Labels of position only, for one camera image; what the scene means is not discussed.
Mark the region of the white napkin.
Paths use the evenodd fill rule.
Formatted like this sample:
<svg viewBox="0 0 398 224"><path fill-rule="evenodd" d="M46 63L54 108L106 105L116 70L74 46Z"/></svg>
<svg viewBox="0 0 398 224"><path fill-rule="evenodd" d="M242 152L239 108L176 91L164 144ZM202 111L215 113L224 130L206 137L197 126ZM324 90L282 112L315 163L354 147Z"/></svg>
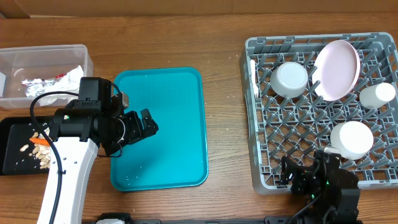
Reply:
<svg viewBox="0 0 398 224"><path fill-rule="evenodd" d="M83 77L83 69L79 65L73 70L67 72L61 78L51 78L42 81L37 89L36 96L52 91L67 91L78 93L80 87L80 80Z"/></svg>

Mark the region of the silver red foil wrapper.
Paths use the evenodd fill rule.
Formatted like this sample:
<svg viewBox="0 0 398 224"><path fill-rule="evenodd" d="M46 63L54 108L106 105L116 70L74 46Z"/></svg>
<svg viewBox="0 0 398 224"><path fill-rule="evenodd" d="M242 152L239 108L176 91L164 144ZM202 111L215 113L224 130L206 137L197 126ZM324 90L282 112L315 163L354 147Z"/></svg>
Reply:
<svg viewBox="0 0 398 224"><path fill-rule="evenodd" d="M48 79L25 79L21 83L25 88L26 97L36 97L49 91L51 87L58 83L64 76L65 74L63 73Z"/></svg>

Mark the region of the white plastic fork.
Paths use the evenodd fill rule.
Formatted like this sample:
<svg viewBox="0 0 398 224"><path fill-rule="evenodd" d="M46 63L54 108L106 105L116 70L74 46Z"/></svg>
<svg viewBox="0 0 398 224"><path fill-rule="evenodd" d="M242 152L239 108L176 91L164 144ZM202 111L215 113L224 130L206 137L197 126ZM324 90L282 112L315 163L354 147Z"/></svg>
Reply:
<svg viewBox="0 0 398 224"><path fill-rule="evenodd" d="M252 81L252 85L253 85L253 92L254 92L254 96L255 98L259 97L259 88L257 86L257 81L256 81L256 62L251 59L250 60L250 69L251 69L251 81Z"/></svg>

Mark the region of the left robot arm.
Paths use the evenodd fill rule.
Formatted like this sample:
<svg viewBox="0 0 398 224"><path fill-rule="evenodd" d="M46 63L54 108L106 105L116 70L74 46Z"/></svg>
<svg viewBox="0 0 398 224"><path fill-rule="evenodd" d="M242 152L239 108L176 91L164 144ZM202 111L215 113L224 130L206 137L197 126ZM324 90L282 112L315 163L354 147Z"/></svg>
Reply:
<svg viewBox="0 0 398 224"><path fill-rule="evenodd" d="M104 148L105 157L121 157L123 147L156 134L149 110L128 107L125 93L98 77L83 77L76 98L58 109L45 140L52 148L39 223L81 223L91 168Z"/></svg>

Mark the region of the orange carrot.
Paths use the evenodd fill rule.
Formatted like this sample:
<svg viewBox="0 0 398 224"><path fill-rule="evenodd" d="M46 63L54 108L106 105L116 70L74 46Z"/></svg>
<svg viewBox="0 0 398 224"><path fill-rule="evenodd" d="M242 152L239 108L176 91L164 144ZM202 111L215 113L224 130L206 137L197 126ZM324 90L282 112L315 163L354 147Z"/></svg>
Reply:
<svg viewBox="0 0 398 224"><path fill-rule="evenodd" d="M30 138L29 141L34 143L34 144L50 147L50 144L49 144L49 142L46 139Z"/></svg>

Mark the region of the white bowl with peanuts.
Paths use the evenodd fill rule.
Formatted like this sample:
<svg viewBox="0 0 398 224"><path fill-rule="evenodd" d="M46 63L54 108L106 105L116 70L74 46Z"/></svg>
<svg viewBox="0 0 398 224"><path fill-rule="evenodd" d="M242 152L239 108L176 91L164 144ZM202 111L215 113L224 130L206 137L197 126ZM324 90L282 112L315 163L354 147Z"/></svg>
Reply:
<svg viewBox="0 0 398 224"><path fill-rule="evenodd" d="M341 156L349 160L362 158L374 143L372 131L358 121L337 124L331 131L330 141Z"/></svg>

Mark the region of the grey bowl with rice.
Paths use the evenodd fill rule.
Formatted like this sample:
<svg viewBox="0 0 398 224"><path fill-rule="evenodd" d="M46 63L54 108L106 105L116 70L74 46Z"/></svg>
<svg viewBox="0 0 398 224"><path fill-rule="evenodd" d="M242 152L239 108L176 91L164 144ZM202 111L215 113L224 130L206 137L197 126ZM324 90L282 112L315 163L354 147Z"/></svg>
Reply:
<svg viewBox="0 0 398 224"><path fill-rule="evenodd" d="M276 68L271 75L272 89L280 96L295 98L300 96L306 88L308 73L296 62L285 62Z"/></svg>

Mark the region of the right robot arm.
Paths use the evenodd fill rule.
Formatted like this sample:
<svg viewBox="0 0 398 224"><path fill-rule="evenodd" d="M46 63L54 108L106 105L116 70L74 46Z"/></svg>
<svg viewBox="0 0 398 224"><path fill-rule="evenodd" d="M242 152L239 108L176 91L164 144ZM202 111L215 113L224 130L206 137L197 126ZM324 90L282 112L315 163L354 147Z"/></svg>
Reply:
<svg viewBox="0 0 398 224"><path fill-rule="evenodd" d="M340 168L339 154L317 151L313 164L300 166L287 156L281 159L280 183L291 183L295 195L308 195L306 206L287 223L361 223L358 177Z"/></svg>

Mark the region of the white plastic cup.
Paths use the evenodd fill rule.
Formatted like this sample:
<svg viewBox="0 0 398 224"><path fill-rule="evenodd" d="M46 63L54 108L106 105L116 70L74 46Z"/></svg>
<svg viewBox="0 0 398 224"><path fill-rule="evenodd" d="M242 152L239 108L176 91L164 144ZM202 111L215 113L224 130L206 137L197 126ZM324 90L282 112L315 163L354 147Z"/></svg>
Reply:
<svg viewBox="0 0 398 224"><path fill-rule="evenodd" d="M378 109L395 98L396 89L390 83L380 83L363 89L360 103L367 109Z"/></svg>

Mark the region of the pink round plate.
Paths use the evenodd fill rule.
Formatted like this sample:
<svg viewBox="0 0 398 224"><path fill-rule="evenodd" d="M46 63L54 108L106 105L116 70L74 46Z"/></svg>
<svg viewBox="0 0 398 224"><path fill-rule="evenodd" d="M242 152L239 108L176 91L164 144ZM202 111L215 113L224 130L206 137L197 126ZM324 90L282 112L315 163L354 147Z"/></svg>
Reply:
<svg viewBox="0 0 398 224"><path fill-rule="evenodd" d="M357 50L345 40L327 44L318 54L312 82L320 84L315 93L325 101L335 101L347 95L356 84L360 72Z"/></svg>

